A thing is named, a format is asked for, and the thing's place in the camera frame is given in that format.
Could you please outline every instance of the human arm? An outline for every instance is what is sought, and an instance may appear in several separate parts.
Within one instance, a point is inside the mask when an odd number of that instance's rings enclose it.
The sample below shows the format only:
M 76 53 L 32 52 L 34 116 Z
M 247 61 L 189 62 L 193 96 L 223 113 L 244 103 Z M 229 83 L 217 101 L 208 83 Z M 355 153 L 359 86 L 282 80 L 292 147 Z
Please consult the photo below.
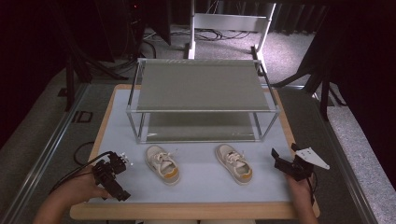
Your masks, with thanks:
M 88 166 L 49 195 L 35 215 L 34 224 L 61 223 L 64 212 L 72 205 L 99 197 L 111 198 L 111 195 L 95 185 L 92 167 Z
M 296 181 L 285 175 L 288 181 L 293 205 L 301 224 L 318 224 L 311 203 L 311 188 L 306 180 Z

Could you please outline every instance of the sneaker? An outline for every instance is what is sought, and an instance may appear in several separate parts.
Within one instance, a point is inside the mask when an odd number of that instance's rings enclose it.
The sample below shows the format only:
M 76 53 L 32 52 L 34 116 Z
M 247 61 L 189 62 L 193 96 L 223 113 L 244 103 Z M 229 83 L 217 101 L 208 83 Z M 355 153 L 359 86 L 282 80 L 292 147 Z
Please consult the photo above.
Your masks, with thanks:
M 244 156 L 241 156 L 233 147 L 226 144 L 218 146 L 216 148 L 216 156 L 219 162 L 233 176 L 236 183 L 246 185 L 250 182 L 253 171 Z
M 178 167 L 171 154 L 159 146 L 151 146 L 146 152 L 149 168 L 167 185 L 175 185 L 179 180 Z

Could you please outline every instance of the table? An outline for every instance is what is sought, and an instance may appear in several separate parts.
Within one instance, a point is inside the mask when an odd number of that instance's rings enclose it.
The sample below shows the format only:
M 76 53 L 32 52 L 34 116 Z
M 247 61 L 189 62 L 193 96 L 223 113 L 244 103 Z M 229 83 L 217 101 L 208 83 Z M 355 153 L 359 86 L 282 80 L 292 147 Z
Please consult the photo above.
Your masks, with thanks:
M 99 151 L 106 126 L 111 114 L 117 90 L 129 90 L 131 85 L 118 85 L 110 99 L 101 128 L 92 149 L 90 160 Z M 276 99 L 282 108 L 279 96 Z M 294 142 L 285 113 L 281 112 L 279 120 L 288 144 Z M 318 205 L 314 204 L 316 216 Z M 111 220 L 111 219 L 288 219 L 297 218 L 291 202 L 270 203 L 81 203 L 70 210 L 74 219 Z

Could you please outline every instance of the black cable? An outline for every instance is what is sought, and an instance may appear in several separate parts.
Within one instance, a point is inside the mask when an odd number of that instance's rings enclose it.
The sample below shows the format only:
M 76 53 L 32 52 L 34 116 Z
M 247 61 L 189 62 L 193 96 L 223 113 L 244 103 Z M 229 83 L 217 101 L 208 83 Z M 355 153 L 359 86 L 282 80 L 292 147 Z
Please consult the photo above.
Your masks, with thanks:
M 315 172 L 313 172 L 313 176 L 315 178 L 315 181 L 314 181 L 315 182 L 315 187 L 314 188 L 312 187 L 312 183 L 309 180 L 309 177 L 306 179 L 306 181 L 308 182 L 309 189 L 311 191 L 311 203 L 312 204 L 314 204 L 314 202 L 315 202 L 314 193 L 315 193 L 315 191 L 317 190 L 317 187 L 318 187 L 318 176 L 317 176 L 317 174 Z
M 67 175 L 64 175 L 64 177 L 62 177 L 58 182 L 56 182 L 56 184 L 52 187 L 52 189 L 49 191 L 49 194 L 51 194 L 53 191 L 55 191 L 57 188 L 59 188 L 63 183 L 65 183 L 68 180 L 71 180 L 73 178 L 75 178 L 75 174 L 80 172 L 82 169 L 84 169 L 85 167 L 91 165 L 92 163 L 94 163 L 95 161 L 99 160 L 100 158 L 104 157 L 107 154 L 110 154 L 110 151 L 104 152 L 102 154 L 100 154 L 99 156 L 95 157 L 94 159 L 88 161 L 87 163 L 85 163 L 82 166 L 79 166 L 78 168 L 74 169 L 73 171 L 69 172 Z
M 314 190 L 312 189 L 311 181 L 309 180 L 309 178 L 307 178 L 306 182 L 308 182 L 309 189 L 311 191 L 311 203 L 314 204 L 314 201 L 315 201 L 315 199 L 314 199 Z
M 340 98 L 338 97 L 338 95 L 335 94 L 335 92 L 334 92 L 334 90 L 332 89 L 332 87 L 330 87 L 329 90 L 330 90 L 330 93 L 332 94 L 332 96 L 334 97 L 335 101 L 337 102 L 337 104 L 343 105 L 343 106 L 346 106 L 346 105 L 347 105 L 346 103 L 343 103 L 343 102 L 340 100 Z
M 145 43 L 151 47 L 153 58 L 156 59 L 157 58 L 157 50 L 155 49 L 154 45 L 152 45 L 151 43 L 149 43 L 146 40 L 143 40 L 143 43 Z
M 87 145 L 90 145 L 90 144 L 93 144 L 93 143 L 95 143 L 95 142 L 87 142 L 87 143 L 84 143 L 84 144 L 82 144 L 81 146 L 79 146 L 79 147 L 75 150 L 75 152 L 73 153 L 73 160 L 74 160 L 74 162 L 75 162 L 76 164 L 78 164 L 78 165 L 84 165 L 84 163 L 78 161 L 78 159 L 77 159 L 77 153 L 78 153 L 79 150 L 82 149 L 83 147 L 85 147 L 85 146 L 87 146 Z

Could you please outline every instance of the metal stand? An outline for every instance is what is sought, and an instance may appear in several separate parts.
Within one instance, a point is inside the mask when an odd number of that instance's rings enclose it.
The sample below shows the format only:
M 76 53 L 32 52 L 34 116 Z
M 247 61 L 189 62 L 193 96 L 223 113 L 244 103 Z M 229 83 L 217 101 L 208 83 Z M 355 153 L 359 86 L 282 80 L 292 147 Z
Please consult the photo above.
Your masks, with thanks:
M 276 7 L 275 3 L 269 4 L 271 11 L 267 17 L 235 16 L 195 13 L 195 0 L 191 0 L 191 39 L 189 45 L 189 59 L 195 58 L 195 29 L 236 30 L 261 33 L 258 44 L 251 47 L 254 59 L 262 61 L 265 74 L 267 69 L 262 56 L 262 47 L 270 28 L 271 19 Z

